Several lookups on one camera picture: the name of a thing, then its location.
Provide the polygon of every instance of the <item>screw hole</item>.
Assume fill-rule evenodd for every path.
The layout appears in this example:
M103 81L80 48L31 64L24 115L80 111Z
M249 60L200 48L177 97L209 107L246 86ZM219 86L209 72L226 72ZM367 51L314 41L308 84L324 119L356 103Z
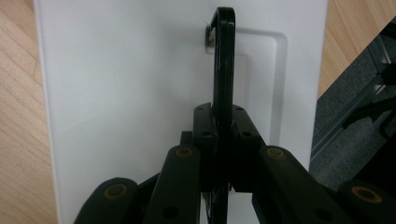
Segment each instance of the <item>screw hole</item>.
M244 135L245 137L250 137L250 136L251 136L251 133L245 132L245 133L242 133L242 135Z
M323 221L331 222L332 221L332 214L330 214L328 211L323 210L323 209L318 209L315 212L318 216Z
M163 217L167 219L175 219L178 216L178 210L176 207L169 206L163 209Z
M362 186L352 187L352 192L367 203L382 203L382 197L371 189Z

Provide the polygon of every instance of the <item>wooden surface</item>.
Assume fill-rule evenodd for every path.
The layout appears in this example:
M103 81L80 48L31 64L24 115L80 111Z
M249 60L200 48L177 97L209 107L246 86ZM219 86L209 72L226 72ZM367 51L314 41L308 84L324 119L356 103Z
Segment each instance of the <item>wooden surface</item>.
M318 96L395 16L395 0L329 0Z
M330 0L319 95L396 15L396 0ZM0 0L0 223L56 223L32 0Z

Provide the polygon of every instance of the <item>white surface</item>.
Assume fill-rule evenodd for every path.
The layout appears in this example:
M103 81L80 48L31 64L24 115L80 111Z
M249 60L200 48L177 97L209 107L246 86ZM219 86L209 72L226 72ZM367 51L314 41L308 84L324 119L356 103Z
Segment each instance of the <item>white surface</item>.
M308 167L326 0L35 1L60 223L103 181L159 172L192 129L212 100L205 28L223 6L236 15L233 102ZM229 219L257 222L241 204Z

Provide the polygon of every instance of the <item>white cardboard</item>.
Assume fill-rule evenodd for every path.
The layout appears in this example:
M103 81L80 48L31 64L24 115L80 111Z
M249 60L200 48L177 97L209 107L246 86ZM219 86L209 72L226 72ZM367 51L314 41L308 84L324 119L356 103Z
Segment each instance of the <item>white cardboard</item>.
M212 100L205 28L224 6L236 15L233 102L308 167L327 0L36 0L59 223L103 181L161 170ZM229 223L258 223L249 200L230 196Z

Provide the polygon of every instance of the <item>wooden table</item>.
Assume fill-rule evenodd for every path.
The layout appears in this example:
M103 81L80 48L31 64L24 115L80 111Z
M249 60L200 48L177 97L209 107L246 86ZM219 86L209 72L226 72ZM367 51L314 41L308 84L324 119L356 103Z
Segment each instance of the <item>wooden table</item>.
M330 0L318 96L396 15L396 0ZM0 223L56 223L32 0L0 1Z

